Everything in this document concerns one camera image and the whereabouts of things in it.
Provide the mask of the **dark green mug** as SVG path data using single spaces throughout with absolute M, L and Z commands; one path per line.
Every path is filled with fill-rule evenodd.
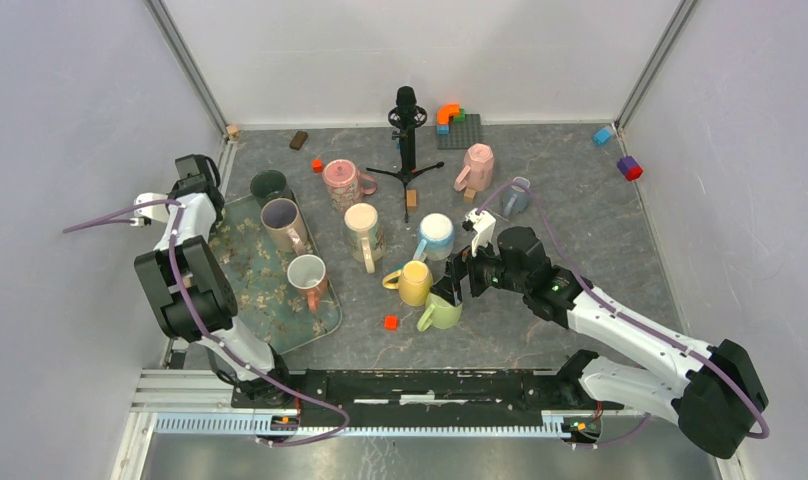
M 278 198 L 295 200 L 286 176 L 278 170 L 265 170 L 255 175 L 250 182 L 249 190 L 261 208 Z

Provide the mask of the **iridescent pink mug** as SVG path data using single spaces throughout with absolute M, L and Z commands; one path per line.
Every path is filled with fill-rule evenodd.
M 308 234 L 298 205 L 289 198 L 276 198 L 261 210 L 261 221 L 277 250 L 304 255 Z

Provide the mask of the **small grey-blue mug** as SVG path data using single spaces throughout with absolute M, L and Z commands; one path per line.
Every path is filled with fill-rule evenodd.
M 508 187 L 501 197 L 501 214 L 505 218 L 524 212 L 530 202 L 528 189 L 530 180 L 517 176 L 512 180 L 512 185 Z

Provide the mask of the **salmon flower mug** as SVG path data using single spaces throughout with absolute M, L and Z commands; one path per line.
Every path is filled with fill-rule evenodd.
M 296 257 L 287 267 L 287 280 L 306 299 L 309 310 L 316 314 L 329 287 L 324 261 L 312 254 Z

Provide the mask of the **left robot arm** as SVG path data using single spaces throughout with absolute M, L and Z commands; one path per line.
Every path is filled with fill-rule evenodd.
M 233 289 L 208 240 L 221 222 L 224 197 L 214 161 L 203 154 L 176 160 L 179 178 L 158 206 L 166 229 L 152 251 L 134 261 L 162 332 L 206 348 L 216 376 L 244 400 L 286 405 L 294 381 L 281 356 L 238 317 Z

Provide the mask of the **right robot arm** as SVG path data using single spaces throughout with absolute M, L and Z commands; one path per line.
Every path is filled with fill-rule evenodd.
M 593 338 L 633 361 L 596 353 L 557 382 L 571 408 L 618 403 L 676 425 L 694 445 L 729 459 L 746 438 L 765 439 L 768 397 L 748 352 L 666 328 L 623 306 L 591 281 L 551 262 L 529 227 L 502 231 L 495 244 L 469 246 L 451 257 L 431 294 L 456 305 L 461 281 L 477 297 L 494 288 L 516 293 L 538 318 Z

